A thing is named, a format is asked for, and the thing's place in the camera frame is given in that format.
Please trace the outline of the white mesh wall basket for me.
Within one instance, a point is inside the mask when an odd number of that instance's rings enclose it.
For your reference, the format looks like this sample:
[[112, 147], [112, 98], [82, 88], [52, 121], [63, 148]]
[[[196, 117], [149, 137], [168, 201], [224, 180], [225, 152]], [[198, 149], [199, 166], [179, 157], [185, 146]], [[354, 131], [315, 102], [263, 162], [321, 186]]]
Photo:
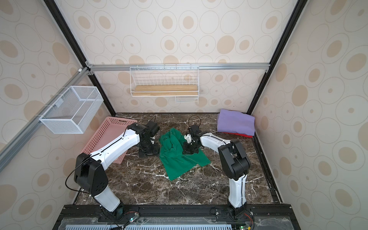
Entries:
[[95, 86], [70, 86], [39, 121], [53, 134], [83, 134], [103, 101]]

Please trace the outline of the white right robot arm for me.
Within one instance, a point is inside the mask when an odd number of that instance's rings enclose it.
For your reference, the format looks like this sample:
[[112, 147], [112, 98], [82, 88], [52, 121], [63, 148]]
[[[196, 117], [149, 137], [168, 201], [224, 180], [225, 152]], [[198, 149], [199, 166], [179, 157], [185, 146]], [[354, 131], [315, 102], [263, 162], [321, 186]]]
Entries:
[[212, 133], [182, 135], [176, 129], [161, 136], [160, 160], [169, 180], [175, 180], [199, 165], [209, 165], [210, 160], [200, 149], [212, 149], [218, 153], [222, 170], [229, 178], [230, 210], [239, 215], [246, 209], [245, 182], [251, 162], [239, 140], [225, 140]]

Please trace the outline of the aluminium wall rail left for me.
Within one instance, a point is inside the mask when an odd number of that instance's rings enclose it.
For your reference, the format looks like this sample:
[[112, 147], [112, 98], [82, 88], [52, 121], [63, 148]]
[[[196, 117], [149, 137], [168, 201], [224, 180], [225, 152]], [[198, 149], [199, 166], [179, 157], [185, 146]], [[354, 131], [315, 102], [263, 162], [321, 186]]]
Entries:
[[1, 151], [1, 172], [12, 161], [16, 154], [22, 149], [22, 147], [30, 140], [33, 134], [39, 129], [42, 122], [39, 121], [39, 117], [46, 112], [51, 105], [61, 96], [70, 86], [77, 84], [85, 76], [87, 76], [88, 68], [84, 67], [77, 71], [77, 73], [68, 80], [68, 82], [60, 88], [56, 94], [44, 105], [39, 112], [23, 127], [18, 134], [4, 147]]

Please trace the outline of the folded purple t-shirt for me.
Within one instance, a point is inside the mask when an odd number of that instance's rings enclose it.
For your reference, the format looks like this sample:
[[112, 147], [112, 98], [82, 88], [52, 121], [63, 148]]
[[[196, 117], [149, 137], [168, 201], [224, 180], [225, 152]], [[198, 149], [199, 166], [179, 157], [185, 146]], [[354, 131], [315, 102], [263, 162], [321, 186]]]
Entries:
[[217, 132], [239, 133], [254, 136], [255, 117], [226, 109], [218, 114]]

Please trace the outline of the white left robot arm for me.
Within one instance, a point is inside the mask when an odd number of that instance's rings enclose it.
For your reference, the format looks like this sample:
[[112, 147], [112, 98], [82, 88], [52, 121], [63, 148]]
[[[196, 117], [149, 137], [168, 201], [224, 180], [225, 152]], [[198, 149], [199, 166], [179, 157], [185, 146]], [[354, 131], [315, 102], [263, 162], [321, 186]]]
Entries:
[[139, 156], [158, 156], [160, 146], [155, 142], [159, 126], [153, 121], [146, 125], [133, 123], [123, 134], [102, 148], [90, 153], [81, 153], [76, 159], [76, 167], [71, 173], [74, 182], [84, 192], [91, 195], [115, 220], [124, 216], [124, 204], [108, 185], [106, 169], [124, 152], [138, 146]]

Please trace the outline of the aluminium wall rail back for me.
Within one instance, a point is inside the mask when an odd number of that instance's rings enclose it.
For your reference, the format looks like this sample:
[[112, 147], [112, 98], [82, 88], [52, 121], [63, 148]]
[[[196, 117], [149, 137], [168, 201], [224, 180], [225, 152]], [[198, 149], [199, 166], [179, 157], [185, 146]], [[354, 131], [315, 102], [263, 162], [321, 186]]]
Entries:
[[196, 64], [111, 64], [97, 65], [90, 64], [88, 68], [93, 71], [176, 71], [194, 70], [214, 71], [214, 70], [268, 70], [269, 63], [196, 63]]

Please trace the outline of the pink plastic basket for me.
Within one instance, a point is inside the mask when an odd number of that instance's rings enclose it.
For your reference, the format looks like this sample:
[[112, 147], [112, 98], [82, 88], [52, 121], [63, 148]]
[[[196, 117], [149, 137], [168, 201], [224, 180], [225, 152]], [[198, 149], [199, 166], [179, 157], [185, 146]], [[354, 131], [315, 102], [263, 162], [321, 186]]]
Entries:
[[82, 150], [100, 160], [106, 170], [113, 162], [122, 162], [128, 149], [140, 142], [139, 134], [128, 129], [136, 120], [107, 117]]

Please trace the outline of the green t-shirt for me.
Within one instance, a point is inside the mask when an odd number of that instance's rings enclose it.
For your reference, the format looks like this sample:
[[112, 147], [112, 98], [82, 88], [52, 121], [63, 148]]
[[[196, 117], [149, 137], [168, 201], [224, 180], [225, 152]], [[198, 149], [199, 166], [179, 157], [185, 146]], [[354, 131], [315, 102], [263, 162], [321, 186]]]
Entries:
[[175, 128], [170, 129], [160, 138], [160, 160], [171, 181], [197, 165], [204, 167], [210, 164], [210, 160], [202, 150], [192, 155], [183, 154], [184, 143], [187, 143], [184, 135]]

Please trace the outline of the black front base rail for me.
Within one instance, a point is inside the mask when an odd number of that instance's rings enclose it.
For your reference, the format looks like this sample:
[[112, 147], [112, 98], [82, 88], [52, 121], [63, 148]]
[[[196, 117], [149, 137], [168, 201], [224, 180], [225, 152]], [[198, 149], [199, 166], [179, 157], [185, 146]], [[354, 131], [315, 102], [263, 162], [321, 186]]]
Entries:
[[291, 205], [124, 205], [114, 215], [99, 205], [66, 205], [55, 230], [299, 230]]

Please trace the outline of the folded red t-shirt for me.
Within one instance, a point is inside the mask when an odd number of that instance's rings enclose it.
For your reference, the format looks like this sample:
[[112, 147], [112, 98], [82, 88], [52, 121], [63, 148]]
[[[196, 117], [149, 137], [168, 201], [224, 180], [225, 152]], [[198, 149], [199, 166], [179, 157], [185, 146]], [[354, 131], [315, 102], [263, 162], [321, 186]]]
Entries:
[[253, 138], [253, 136], [246, 135], [246, 134], [229, 133], [229, 132], [224, 132], [224, 133], [226, 133], [226, 134], [231, 134], [231, 135], [236, 135], [236, 136], [241, 136], [241, 137], [245, 137], [245, 138]]

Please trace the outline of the aluminium wall rail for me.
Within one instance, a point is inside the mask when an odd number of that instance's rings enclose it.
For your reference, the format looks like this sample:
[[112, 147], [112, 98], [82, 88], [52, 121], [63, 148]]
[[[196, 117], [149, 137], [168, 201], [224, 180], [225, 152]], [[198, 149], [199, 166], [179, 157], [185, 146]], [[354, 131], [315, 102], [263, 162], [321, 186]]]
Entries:
[[268, 70], [269, 63], [196, 63], [196, 64], [111, 64], [97, 65], [90, 64], [88, 68], [93, 71], [176, 71], [194, 70], [214, 71], [214, 70]]
[[56, 94], [44, 105], [39, 112], [23, 127], [18, 134], [4, 147], [1, 151], [1, 172], [12, 161], [16, 154], [22, 149], [22, 147], [30, 140], [33, 134], [39, 129], [42, 122], [39, 121], [39, 117], [46, 112], [51, 105], [61, 96], [70, 86], [77, 84], [85, 76], [87, 76], [88, 68], [84, 67], [77, 71], [77, 73], [68, 80], [68, 82], [60, 88]]

